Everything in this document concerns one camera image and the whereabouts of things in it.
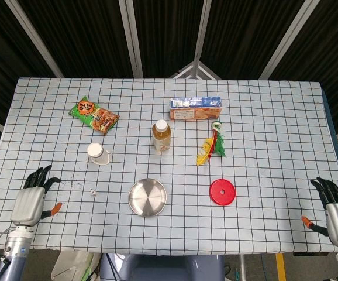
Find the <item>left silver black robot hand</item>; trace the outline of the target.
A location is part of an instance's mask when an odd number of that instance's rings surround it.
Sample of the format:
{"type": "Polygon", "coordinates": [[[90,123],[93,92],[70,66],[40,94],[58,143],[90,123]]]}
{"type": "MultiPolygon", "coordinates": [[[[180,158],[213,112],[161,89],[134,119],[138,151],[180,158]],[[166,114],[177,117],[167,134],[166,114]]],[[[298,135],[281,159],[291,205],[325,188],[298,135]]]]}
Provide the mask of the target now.
{"type": "Polygon", "coordinates": [[[52,184],[61,182],[57,177],[46,180],[51,168],[52,165],[40,167],[26,179],[23,188],[18,192],[11,214],[11,221],[15,226],[34,227],[40,220],[52,217],[60,211],[62,203],[57,203],[51,210],[43,208],[52,184]]]}

